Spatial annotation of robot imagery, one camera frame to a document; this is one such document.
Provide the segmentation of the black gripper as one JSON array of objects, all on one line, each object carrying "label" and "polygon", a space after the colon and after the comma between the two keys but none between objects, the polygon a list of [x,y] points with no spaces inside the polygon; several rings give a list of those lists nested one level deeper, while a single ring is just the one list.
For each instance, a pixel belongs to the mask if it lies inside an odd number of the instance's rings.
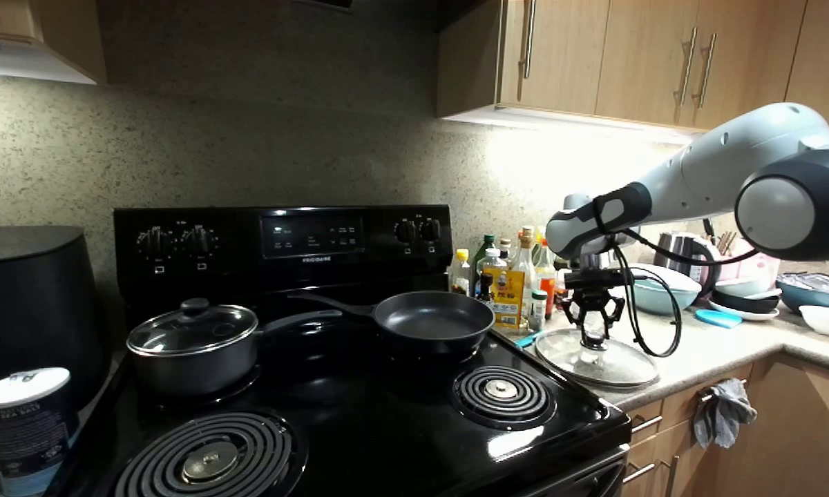
[{"label": "black gripper", "polygon": [[604,348],[626,311],[626,301],[613,296],[613,286],[629,281],[626,271],[613,267],[579,267],[564,277],[569,297],[564,301],[564,314],[575,322],[584,348],[593,348],[586,329],[586,314],[597,311],[604,318]]}]

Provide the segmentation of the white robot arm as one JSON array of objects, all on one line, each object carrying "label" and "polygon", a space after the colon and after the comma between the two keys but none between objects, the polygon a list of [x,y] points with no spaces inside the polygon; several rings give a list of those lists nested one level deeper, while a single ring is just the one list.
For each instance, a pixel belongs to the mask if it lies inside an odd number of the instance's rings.
[{"label": "white robot arm", "polygon": [[738,232],[776,259],[829,259],[829,122],[803,103],[740,112],[645,176],[561,210],[547,221],[547,246],[575,261],[564,279],[564,314],[586,348],[600,348],[626,301],[629,267],[586,264],[640,223],[734,213]]}]

